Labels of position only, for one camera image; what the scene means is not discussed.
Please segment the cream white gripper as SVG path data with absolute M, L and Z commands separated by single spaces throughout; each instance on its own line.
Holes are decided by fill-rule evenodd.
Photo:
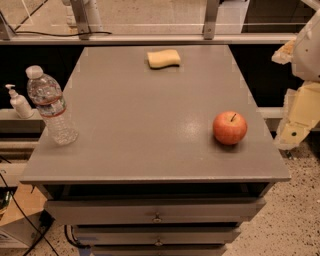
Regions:
M 291 150 L 320 122 L 320 10 L 299 32 L 296 41 L 286 42 L 271 60 L 282 65 L 292 61 L 293 75 L 305 80 L 297 90 L 287 90 L 274 139 L 278 149 Z

